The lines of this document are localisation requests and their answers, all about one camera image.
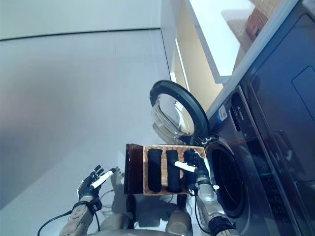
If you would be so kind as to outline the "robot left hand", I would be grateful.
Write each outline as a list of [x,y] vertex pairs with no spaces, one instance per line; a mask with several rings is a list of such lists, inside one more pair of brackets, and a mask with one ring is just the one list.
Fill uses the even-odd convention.
[[115,168],[104,171],[100,165],[97,165],[90,174],[81,181],[77,195],[81,199],[84,196],[93,196],[96,198],[99,194],[101,186],[116,172]]

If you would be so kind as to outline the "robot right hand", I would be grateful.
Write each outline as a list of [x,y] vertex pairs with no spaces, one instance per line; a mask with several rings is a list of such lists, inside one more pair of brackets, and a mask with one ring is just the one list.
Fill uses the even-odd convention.
[[196,150],[190,148],[184,151],[184,161],[174,161],[175,167],[180,168],[184,173],[184,186],[188,190],[190,185],[194,185],[199,177],[209,178],[209,164],[205,164],[203,158]]

